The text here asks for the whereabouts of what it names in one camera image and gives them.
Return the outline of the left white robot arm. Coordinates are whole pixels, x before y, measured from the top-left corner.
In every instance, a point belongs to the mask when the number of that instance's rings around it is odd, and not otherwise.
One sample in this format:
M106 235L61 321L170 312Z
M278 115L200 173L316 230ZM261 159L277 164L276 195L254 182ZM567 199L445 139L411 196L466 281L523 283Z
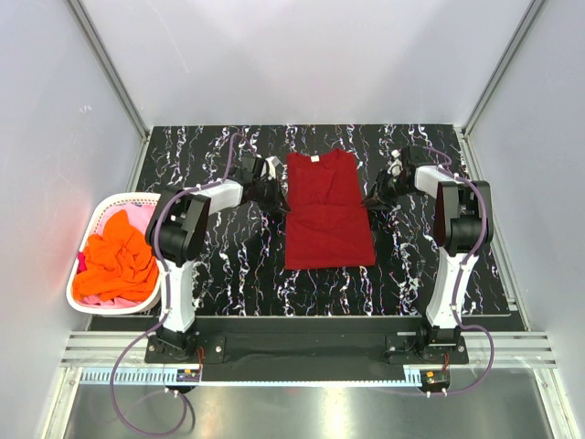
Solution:
M189 361L197 353L197 340L187 331L196 320L191 305L192 275L203 250L209 217L250 202L267 213L287 212L289 206L278 175L281 165L276 156L244 155L240 164L217 182L158 190L145 239L165 278L159 328L172 333L165 342L165 351L176 361Z

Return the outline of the red t-shirt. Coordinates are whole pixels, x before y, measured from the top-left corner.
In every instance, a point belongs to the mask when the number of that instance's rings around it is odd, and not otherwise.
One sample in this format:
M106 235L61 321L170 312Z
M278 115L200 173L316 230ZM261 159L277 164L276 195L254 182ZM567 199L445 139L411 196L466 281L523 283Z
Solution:
M314 270L371 266L376 261L356 158L333 149L324 155L287 155L285 268Z

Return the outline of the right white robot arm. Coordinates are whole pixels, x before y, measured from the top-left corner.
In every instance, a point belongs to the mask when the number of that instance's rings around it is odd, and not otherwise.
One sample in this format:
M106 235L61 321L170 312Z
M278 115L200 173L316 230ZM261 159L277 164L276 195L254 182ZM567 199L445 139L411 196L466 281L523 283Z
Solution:
M450 171L452 160L428 146L406 146L390 153L362 206L389 209L396 198L424 194L435 201L432 238L439 268L425 316L432 329L462 325L463 299L481 249L493 238L490 185Z

